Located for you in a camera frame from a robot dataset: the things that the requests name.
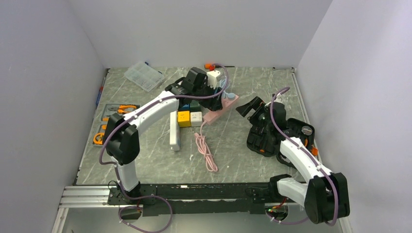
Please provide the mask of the white power strip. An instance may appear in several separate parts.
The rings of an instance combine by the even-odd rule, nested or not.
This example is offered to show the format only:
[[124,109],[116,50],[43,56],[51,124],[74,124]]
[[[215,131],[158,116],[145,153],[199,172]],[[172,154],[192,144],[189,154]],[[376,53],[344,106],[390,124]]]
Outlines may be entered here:
[[180,127],[177,122],[177,111],[170,113],[170,140],[171,150],[180,150]]

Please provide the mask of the light blue power strip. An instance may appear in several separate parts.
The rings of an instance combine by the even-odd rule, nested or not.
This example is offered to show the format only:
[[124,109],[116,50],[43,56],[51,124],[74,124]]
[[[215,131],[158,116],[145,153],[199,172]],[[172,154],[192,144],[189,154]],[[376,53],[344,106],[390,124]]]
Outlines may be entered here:
[[[226,79],[222,79],[219,82],[219,86],[223,89],[226,85]],[[222,99],[223,100],[234,100],[236,98],[236,95],[234,93],[226,92],[223,91],[222,93]]]

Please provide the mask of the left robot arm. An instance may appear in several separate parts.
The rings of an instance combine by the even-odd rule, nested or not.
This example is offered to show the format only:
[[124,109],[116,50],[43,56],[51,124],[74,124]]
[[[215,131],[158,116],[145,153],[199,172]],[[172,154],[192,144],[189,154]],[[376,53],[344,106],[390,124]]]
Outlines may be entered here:
[[212,87],[208,83],[207,73],[192,67],[185,77],[169,84],[147,104],[123,116],[112,114],[109,117],[102,152],[110,156],[109,163],[115,166],[117,181],[122,188],[120,197],[126,203],[135,203],[140,196],[140,181],[135,165],[135,159],[140,153],[140,136],[161,118],[192,100],[211,111],[221,110],[222,94],[229,84],[226,68],[224,72],[224,86]]

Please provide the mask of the white cube socket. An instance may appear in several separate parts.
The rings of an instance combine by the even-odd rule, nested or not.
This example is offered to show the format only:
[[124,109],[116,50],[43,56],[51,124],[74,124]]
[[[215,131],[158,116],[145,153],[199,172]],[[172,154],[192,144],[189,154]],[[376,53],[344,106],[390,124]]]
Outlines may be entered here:
[[192,127],[200,127],[203,123],[202,112],[190,112],[190,124]]

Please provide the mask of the blue cube socket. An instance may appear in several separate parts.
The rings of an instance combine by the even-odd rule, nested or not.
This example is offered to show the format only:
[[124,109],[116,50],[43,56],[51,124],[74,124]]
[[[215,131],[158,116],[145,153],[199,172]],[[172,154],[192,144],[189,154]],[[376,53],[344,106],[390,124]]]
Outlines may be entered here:
[[190,104],[185,104],[178,109],[179,112],[190,111]]

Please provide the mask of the black tool case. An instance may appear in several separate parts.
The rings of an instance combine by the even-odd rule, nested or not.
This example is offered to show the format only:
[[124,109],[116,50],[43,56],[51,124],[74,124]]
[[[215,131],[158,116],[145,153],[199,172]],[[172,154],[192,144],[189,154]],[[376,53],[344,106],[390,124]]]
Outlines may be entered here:
[[[285,137],[278,132],[269,119],[267,122],[268,126],[251,127],[246,140],[248,149],[264,157],[275,156],[281,164],[294,168],[292,162],[280,152],[280,143],[285,140]],[[314,146],[315,128],[313,126],[298,119],[289,118],[282,132],[288,137],[299,138],[313,156],[318,156],[318,149]]]

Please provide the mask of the yellow cube socket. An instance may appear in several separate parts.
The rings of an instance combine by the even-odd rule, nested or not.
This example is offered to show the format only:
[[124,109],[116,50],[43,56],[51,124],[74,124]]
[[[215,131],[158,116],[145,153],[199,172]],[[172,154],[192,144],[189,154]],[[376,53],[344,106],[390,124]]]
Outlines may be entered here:
[[177,123],[180,128],[191,126],[190,111],[178,111],[177,112]]

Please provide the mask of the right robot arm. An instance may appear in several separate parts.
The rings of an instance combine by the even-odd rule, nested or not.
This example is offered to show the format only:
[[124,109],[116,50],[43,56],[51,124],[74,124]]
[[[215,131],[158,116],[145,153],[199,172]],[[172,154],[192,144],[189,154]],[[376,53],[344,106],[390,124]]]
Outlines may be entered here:
[[299,182],[291,175],[270,178],[268,196],[273,201],[291,199],[300,204],[312,223],[331,223],[350,214],[347,179],[317,160],[314,146],[315,128],[295,118],[286,118],[285,105],[265,103],[255,97],[237,112],[251,123],[246,145],[249,150],[276,159],[295,168],[303,177]]

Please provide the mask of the dark green cube socket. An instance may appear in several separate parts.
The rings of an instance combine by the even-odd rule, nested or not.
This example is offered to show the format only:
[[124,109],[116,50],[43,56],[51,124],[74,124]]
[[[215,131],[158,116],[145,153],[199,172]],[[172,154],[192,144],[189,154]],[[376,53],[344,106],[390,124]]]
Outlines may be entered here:
[[201,112],[202,107],[198,101],[192,100],[191,103],[189,104],[189,110],[190,112]]

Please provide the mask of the clear plastic organizer box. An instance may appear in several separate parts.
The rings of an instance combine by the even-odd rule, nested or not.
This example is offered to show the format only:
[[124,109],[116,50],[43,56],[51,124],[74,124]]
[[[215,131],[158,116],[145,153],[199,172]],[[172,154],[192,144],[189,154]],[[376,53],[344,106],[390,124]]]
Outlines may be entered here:
[[124,76],[147,92],[150,92],[164,80],[164,75],[146,62],[138,62],[129,67]]

